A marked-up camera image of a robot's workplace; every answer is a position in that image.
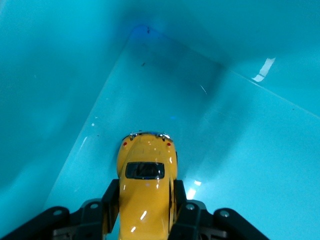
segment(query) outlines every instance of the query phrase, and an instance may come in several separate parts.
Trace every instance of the car side window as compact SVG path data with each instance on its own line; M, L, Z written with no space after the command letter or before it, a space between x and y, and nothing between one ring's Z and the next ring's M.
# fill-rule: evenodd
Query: car side window
M163 179L165 167L159 162L130 162L126 166L125 176L128 179Z

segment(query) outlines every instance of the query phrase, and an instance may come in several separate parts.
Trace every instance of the toy car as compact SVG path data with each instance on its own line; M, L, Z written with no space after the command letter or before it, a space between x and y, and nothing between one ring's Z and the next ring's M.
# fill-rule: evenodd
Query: toy car
M119 240L167 240L176 218L177 153L165 133L136 132L117 158Z

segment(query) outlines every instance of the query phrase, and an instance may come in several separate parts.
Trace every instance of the blue bin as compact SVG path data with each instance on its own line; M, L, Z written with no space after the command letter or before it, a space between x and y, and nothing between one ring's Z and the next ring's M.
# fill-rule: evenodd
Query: blue bin
M0 237L116 178L165 131L188 199L320 238L320 2L0 2ZM118 230L109 239L117 239Z

